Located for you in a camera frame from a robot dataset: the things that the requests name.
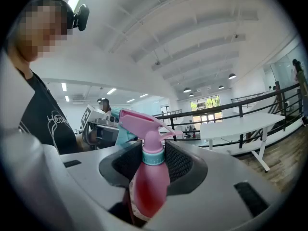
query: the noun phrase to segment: person in background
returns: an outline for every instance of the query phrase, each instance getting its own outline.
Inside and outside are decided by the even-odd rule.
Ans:
[[[108,99],[103,99],[101,102],[99,102],[99,108],[103,110],[106,114],[111,116],[111,107],[109,105]]]
[[[297,62],[297,59],[293,59],[292,64],[293,64],[293,66],[294,66],[295,70],[296,70],[296,67],[295,67],[296,62]],[[296,76],[296,75],[297,75],[297,71],[295,71],[295,77],[294,77],[294,80],[295,80],[296,82],[298,82],[298,81],[297,81],[297,76]]]
[[[307,116],[308,116],[308,84],[303,72],[303,69],[301,67],[300,61],[294,61],[294,66],[296,69],[296,79],[300,86],[300,91],[302,93],[302,99],[303,99],[303,106],[304,106],[304,117],[302,118],[304,126],[307,125]]]

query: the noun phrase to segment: wooden floor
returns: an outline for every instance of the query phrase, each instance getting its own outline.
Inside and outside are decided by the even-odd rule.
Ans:
[[[265,173],[264,168],[252,154],[240,156],[238,159],[284,192],[293,186],[300,167],[305,162],[308,154],[307,145],[308,126],[301,127],[283,141],[266,148],[263,159],[270,167],[268,173]]]

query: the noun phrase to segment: teal bottle cap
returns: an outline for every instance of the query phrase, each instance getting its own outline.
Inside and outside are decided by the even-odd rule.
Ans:
[[[142,151],[142,161],[151,166],[162,164],[165,160],[165,150],[161,150],[158,153],[147,153]]]

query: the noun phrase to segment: black t-shirt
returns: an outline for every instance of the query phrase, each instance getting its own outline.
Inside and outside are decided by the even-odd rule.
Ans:
[[[22,117],[20,128],[37,137],[42,144],[53,145],[59,154],[79,152],[71,126],[43,81],[35,73],[26,81],[35,94]]]

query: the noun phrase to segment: metal railing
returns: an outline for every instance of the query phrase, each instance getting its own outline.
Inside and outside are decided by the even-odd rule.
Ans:
[[[267,93],[267,92],[270,92],[270,91],[260,92],[260,93],[256,93],[256,94],[252,94],[252,95],[247,95],[247,96],[239,97],[239,98],[232,98],[231,99],[231,103],[238,103],[238,102],[241,102],[241,101],[245,101],[247,99],[259,97],[259,96],[262,96],[264,93]],[[250,108],[250,107],[253,107],[254,105],[250,103],[250,104],[244,104],[243,106],[246,106],[247,108]]]
[[[180,114],[182,113],[182,110],[179,109],[179,110],[174,110],[174,111],[169,111],[169,112],[166,112],[166,113],[160,113],[160,114],[157,114],[157,115],[153,115],[154,117],[157,117],[157,116],[170,116],[170,115],[176,115],[176,114]],[[163,119],[163,122],[165,122],[166,124],[171,124],[171,120],[170,119]]]
[[[257,111],[260,111],[260,110],[263,110],[263,109],[266,109],[266,108],[269,108],[269,107],[270,107],[270,113],[277,114],[277,113],[281,112],[282,115],[284,115],[284,116],[290,116],[290,115],[294,114],[296,111],[298,111],[298,115],[296,115],[294,118],[292,118],[289,121],[284,119],[283,122],[282,122],[283,123],[282,125],[276,127],[275,129],[272,129],[271,131],[268,132],[268,133],[272,134],[274,131],[277,132],[281,129],[283,129],[285,131],[285,128],[287,127],[287,125],[289,125],[292,121],[294,122],[295,120],[299,119],[302,116],[303,106],[302,106],[302,95],[301,95],[300,90],[297,89],[297,93],[295,95],[292,95],[288,98],[285,98],[285,93],[287,91],[295,90],[297,87],[299,87],[299,84],[295,84],[295,85],[292,85],[290,87],[287,87],[287,88],[284,88],[284,89],[281,89],[281,90],[277,90],[277,91],[274,91],[274,92],[270,92],[270,93],[267,93],[267,94],[262,93],[262,95],[261,95],[261,93],[258,93],[258,94],[255,94],[256,97],[249,98],[247,100],[245,99],[243,101],[238,101],[238,102],[235,102],[235,103],[230,103],[230,104],[226,104],[226,105],[222,105],[222,106],[218,106],[218,107],[213,107],[213,108],[208,108],[208,109],[203,109],[203,110],[173,114],[173,115],[168,115],[168,116],[167,115],[157,116],[156,118],[159,119],[159,120],[170,119],[170,125],[168,125],[168,126],[171,126],[172,129],[175,129],[175,126],[198,124],[198,123],[205,123],[205,122],[211,122],[211,121],[216,122],[216,121],[219,121],[219,120],[225,120],[225,119],[230,119],[230,118],[234,118],[234,117],[243,117],[244,115],[247,115],[247,114],[250,114],[250,113],[253,113],[253,112],[257,112]],[[259,109],[256,109],[254,111],[249,111],[249,112],[245,112],[245,113],[243,112],[243,109],[242,109],[243,105],[254,103],[254,102],[264,100],[264,99],[267,99],[267,98],[271,98],[271,97],[274,97],[274,96],[276,96],[276,100],[273,104],[267,105],[267,106],[259,108]],[[298,108],[287,114],[286,101],[295,97],[295,96],[298,97],[298,100],[296,102],[290,104],[288,106],[288,108],[294,106],[297,103],[298,103]],[[238,107],[238,109],[239,109],[238,115],[233,115],[233,116],[231,115],[231,116],[217,118],[217,119],[214,118],[212,120],[207,120],[207,121],[197,121],[197,122],[190,122],[190,123],[174,124],[174,119],[177,119],[179,117],[196,116],[196,115],[199,116],[199,115],[203,115],[204,113],[214,114],[214,113],[222,112],[222,110],[226,110],[226,109],[230,109],[230,108],[234,108],[234,107]],[[183,133],[194,133],[194,132],[196,133],[196,132],[200,132],[200,131],[199,130],[183,131]],[[258,139],[261,136],[262,135],[260,135],[260,132],[256,132],[255,136],[250,137],[250,138],[246,138],[244,140],[244,135],[241,134],[240,139],[238,141],[234,141],[234,142],[231,141],[229,143],[224,143],[224,144],[213,144],[213,147],[225,146],[225,145],[231,145],[231,144],[239,144],[239,147],[241,148],[243,146],[243,143],[251,142],[252,140]],[[197,140],[200,140],[200,139],[177,139],[176,136],[174,136],[173,140],[174,141],[197,141]]]

